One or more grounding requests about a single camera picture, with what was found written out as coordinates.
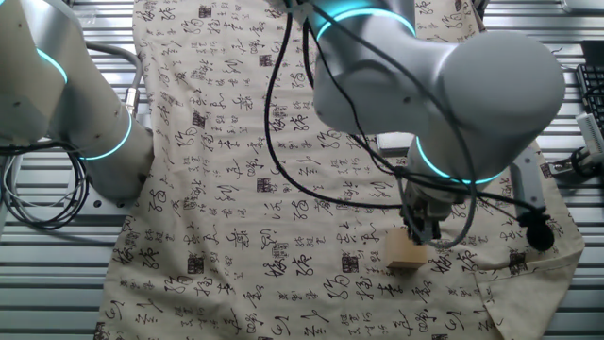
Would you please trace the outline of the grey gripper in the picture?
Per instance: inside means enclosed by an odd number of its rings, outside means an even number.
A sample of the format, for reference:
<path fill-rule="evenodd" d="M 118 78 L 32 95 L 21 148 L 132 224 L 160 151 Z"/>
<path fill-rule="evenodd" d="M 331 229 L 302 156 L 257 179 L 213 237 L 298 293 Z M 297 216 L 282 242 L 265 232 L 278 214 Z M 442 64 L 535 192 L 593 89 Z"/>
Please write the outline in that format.
<path fill-rule="evenodd" d="M 405 184 L 403 197 L 408 211 L 401 209 L 400 216 L 408 238 L 421 245 L 441 239 L 440 223 L 452 213 L 454 204 L 466 199 L 464 194 L 430 189 L 410 181 Z"/>

